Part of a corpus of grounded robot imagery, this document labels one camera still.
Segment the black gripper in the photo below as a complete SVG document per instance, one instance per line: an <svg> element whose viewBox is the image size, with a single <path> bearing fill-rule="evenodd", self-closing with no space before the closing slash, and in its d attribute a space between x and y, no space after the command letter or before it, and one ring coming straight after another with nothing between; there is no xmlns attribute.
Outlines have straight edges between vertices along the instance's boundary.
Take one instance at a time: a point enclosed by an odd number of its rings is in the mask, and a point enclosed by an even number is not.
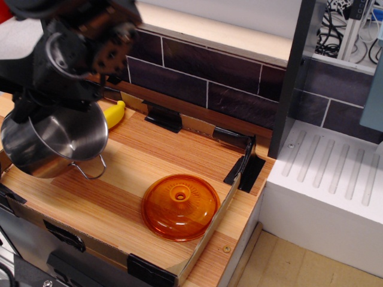
<svg viewBox="0 0 383 287"><path fill-rule="evenodd" d="M26 122L41 107L90 110L102 92L86 80L87 71L78 72L72 66L81 52L79 39L55 32L43 35L30 55L1 60L1 90L13 95L14 122Z"/></svg>

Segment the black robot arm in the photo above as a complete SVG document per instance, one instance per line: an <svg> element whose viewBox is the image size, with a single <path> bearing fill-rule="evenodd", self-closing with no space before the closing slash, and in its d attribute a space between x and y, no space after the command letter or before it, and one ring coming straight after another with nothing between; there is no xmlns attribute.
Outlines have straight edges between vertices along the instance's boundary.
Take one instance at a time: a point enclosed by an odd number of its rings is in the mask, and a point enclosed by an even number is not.
<svg viewBox="0 0 383 287"><path fill-rule="evenodd" d="M2 1L1 22L16 19L42 34L23 56L27 30L1 45L1 90L11 93L11 118L23 123L42 108L63 106L86 112L105 83L88 82L119 74L133 46L141 16L134 1Z"/></svg>

